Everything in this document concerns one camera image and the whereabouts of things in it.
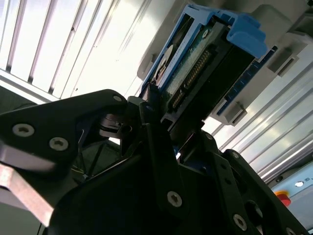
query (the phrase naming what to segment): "screw head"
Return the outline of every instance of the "screw head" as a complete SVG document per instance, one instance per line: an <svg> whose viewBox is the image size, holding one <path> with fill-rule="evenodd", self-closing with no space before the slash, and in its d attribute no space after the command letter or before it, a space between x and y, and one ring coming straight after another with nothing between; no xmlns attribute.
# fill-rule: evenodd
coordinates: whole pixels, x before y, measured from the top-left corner
<svg viewBox="0 0 313 235"><path fill-rule="evenodd" d="M286 231L288 235L295 235L295 232L290 228L286 228Z"/></svg>
<svg viewBox="0 0 313 235"><path fill-rule="evenodd" d="M209 133L206 133L206 137L207 137L209 140L213 140L213 137L212 137Z"/></svg>
<svg viewBox="0 0 313 235"><path fill-rule="evenodd" d="M202 34L202 38L206 38L206 36L209 34L209 30L207 29L203 34Z"/></svg>
<svg viewBox="0 0 313 235"><path fill-rule="evenodd" d="M150 111L153 111L153 108L150 105L146 105L146 108Z"/></svg>
<svg viewBox="0 0 313 235"><path fill-rule="evenodd" d="M122 98L121 98L121 97L118 97L117 95L113 96L113 99L115 99L115 100L118 101L118 102L121 102L121 101L122 101Z"/></svg>
<svg viewBox="0 0 313 235"><path fill-rule="evenodd" d="M68 148L68 141L62 137L54 137L49 141L49 146L56 151L64 151Z"/></svg>
<svg viewBox="0 0 313 235"><path fill-rule="evenodd" d="M235 224L242 230L242 231L246 231L248 226L245 222L245 220L238 214L234 214L233 216L233 220L235 222Z"/></svg>
<svg viewBox="0 0 313 235"><path fill-rule="evenodd" d="M35 133L34 127L25 123L16 124L13 126L12 131L14 135L19 137L29 137Z"/></svg>
<svg viewBox="0 0 313 235"><path fill-rule="evenodd" d="M239 155L237 153L232 152L231 154L234 156L234 158L239 159Z"/></svg>
<svg viewBox="0 0 313 235"><path fill-rule="evenodd" d="M180 195L174 191L169 191L167 193L167 200L173 207L181 207L182 199Z"/></svg>

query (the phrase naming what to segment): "black cable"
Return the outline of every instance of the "black cable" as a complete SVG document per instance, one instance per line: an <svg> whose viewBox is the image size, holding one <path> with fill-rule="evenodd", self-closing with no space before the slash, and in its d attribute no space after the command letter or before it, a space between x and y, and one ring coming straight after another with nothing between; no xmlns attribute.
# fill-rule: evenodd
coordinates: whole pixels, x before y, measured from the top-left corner
<svg viewBox="0 0 313 235"><path fill-rule="evenodd" d="M41 226L42 226L43 224L42 223L40 223L40 225L39 225L39 229L38 229L38 231L37 231L37 235L39 235L39 232L40 232L40 229L41 229Z"/></svg>
<svg viewBox="0 0 313 235"><path fill-rule="evenodd" d="M91 177L92 174L93 174L94 168L96 167L97 161L98 161L98 159L99 159L99 157L100 157L100 154L101 154L101 152L102 152L103 147L104 147L104 143L101 144L101 145L99 145L99 148L98 148L98 150L97 150L97 153L96 153L96 155L94 156L94 159L93 159L93 161L92 161L92 163L91 163L91 166L90 166L89 171L88 171L88 174L87 174L89 177Z"/></svg>

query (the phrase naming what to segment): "red button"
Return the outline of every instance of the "red button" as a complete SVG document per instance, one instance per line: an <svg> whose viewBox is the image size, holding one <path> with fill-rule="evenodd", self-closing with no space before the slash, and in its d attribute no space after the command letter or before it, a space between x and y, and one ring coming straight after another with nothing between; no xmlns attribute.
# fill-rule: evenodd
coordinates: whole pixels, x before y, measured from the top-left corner
<svg viewBox="0 0 313 235"><path fill-rule="evenodd" d="M284 193L278 194L277 197L279 198L279 200L284 203L284 205L287 207L290 205L291 200L288 198L288 196Z"/></svg>

